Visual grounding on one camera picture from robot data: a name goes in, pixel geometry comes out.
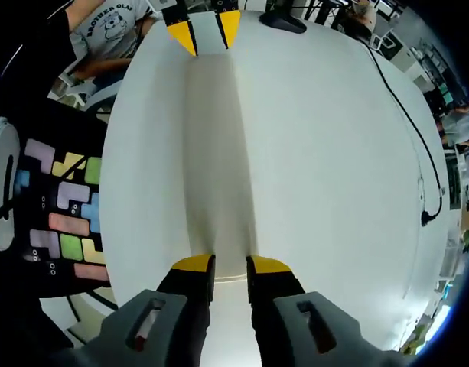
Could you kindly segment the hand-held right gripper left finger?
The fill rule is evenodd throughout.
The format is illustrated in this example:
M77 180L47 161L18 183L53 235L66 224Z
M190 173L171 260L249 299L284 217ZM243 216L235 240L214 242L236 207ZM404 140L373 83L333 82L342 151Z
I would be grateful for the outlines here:
M111 313L99 335L71 352L73 366L198 366L210 324L216 258L181 259L158 288Z

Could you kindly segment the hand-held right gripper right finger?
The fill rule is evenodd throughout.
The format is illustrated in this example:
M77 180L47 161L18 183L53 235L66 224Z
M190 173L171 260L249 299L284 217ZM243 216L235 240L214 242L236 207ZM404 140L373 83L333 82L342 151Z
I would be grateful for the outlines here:
M409 356L381 350L359 322L318 292L307 292L290 267L247 257L247 286L264 366L408 366Z

